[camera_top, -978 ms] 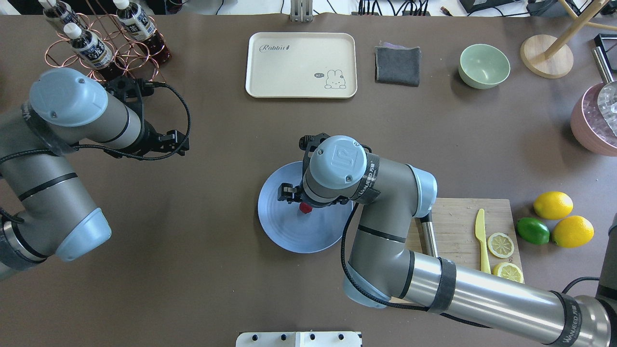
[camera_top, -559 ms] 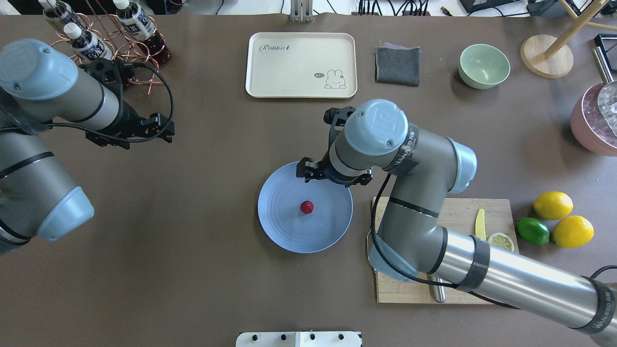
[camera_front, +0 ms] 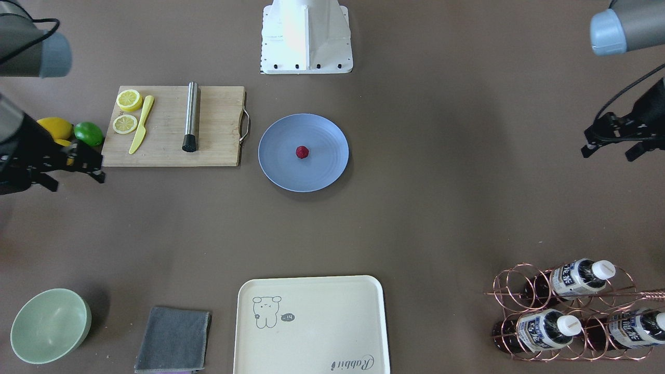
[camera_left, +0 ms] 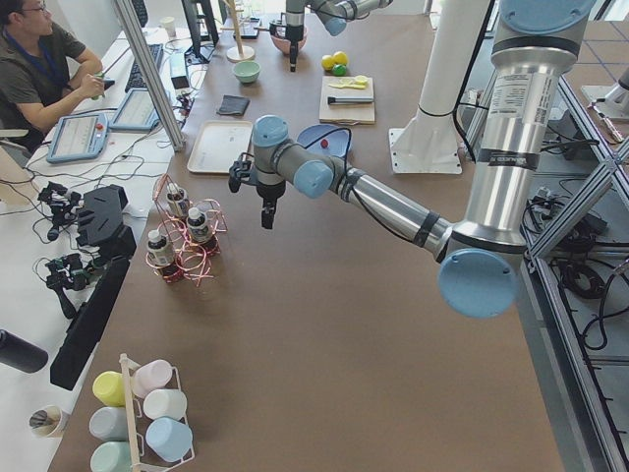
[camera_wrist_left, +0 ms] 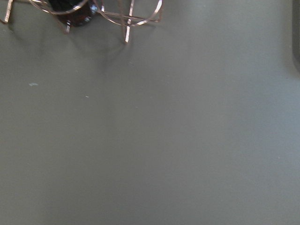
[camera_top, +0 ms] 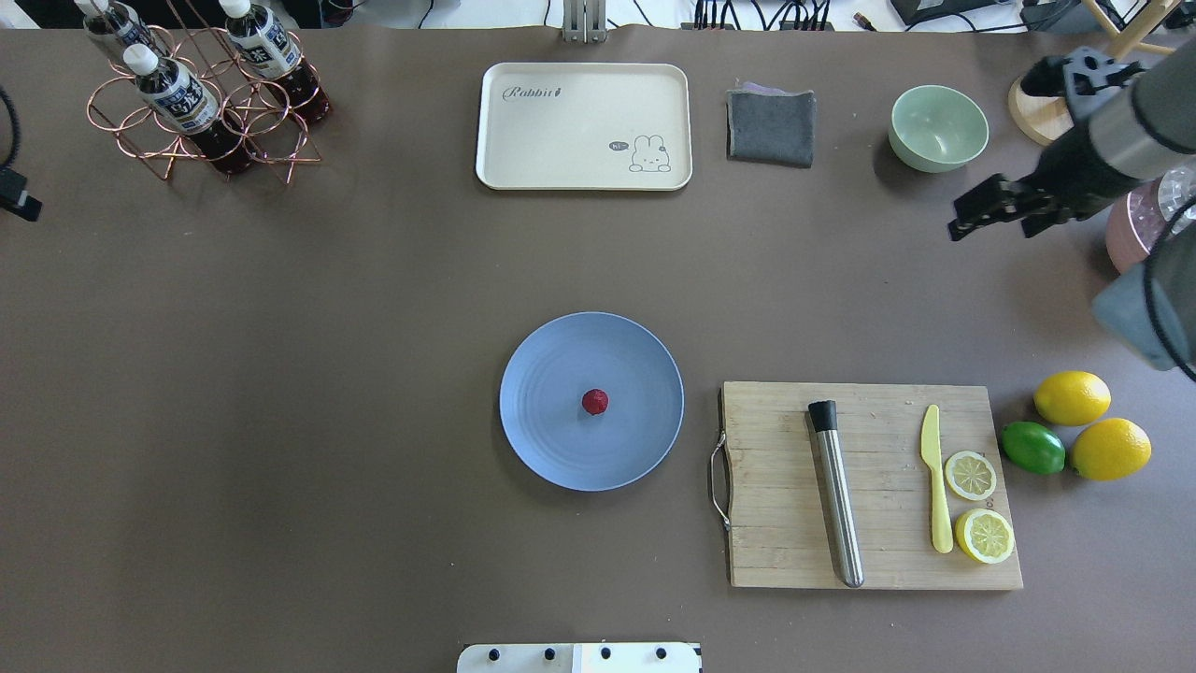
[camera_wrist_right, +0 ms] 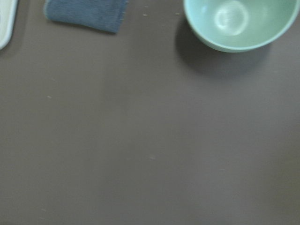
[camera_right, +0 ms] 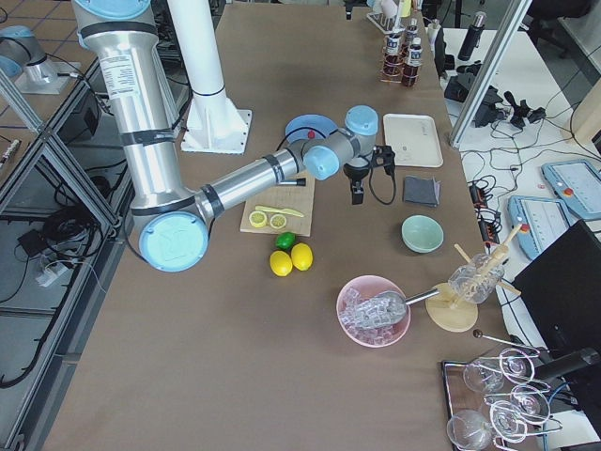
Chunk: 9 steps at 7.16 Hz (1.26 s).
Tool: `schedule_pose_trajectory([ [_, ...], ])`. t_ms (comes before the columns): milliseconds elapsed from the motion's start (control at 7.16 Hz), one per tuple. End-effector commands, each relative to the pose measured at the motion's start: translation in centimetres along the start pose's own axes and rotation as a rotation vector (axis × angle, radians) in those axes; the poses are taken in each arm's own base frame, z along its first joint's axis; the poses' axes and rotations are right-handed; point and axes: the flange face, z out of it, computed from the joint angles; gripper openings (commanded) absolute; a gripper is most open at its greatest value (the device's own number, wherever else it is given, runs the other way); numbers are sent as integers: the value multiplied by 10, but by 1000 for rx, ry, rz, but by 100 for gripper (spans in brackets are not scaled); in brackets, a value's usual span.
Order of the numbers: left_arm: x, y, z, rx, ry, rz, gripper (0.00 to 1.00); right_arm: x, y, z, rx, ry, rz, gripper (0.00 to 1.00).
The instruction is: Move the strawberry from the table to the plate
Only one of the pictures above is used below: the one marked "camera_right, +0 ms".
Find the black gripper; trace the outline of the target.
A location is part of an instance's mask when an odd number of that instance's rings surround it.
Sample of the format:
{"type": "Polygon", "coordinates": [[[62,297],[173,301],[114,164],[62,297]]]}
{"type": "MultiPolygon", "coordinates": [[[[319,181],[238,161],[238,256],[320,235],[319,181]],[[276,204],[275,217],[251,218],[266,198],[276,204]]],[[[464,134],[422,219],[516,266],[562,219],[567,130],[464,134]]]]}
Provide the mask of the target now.
{"type": "Polygon", "coordinates": [[[378,145],[374,146],[369,158],[360,156],[362,161],[359,166],[346,163],[343,167],[343,172],[349,179],[349,188],[351,192],[351,204],[360,205],[363,202],[364,188],[363,180],[368,178],[368,187],[372,196],[382,205],[391,205],[394,202],[394,194],[390,200],[381,199],[375,192],[372,184],[374,170],[382,167],[387,176],[390,177],[394,184],[394,151],[390,146],[378,145]]]}
{"type": "Polygon", "coordinates": [[[351,20],[352,19],[352,11],[354,8],[354,1],[353,0],[345,0],[344,4],[345,4],[346,19],[351,20]]]}

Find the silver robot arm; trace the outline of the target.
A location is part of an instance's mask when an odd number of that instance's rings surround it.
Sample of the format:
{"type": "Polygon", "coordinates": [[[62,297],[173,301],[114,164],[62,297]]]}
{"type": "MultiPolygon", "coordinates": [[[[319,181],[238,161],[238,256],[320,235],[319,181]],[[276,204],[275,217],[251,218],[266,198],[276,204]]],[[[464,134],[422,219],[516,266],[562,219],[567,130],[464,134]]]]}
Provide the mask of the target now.
{"type": "Polygon", "coordinates": [[[323,180],[370,158],[378,114],[358,105],[342,127],[266,155],[198,190],[181,177],[180,150],[240,154],[252,114],[227,97],[213,21],[205,1],[168,5],[193,92],[187,130],[176,139],[167,115],[159,66],[158,32],[148,1],[77,1],[82,45],[98,58],[135,191],[131,215],[142,258],[163,272],[198,263],[209,244],[210,222],[226,210],[308,172],[323,180]]]}

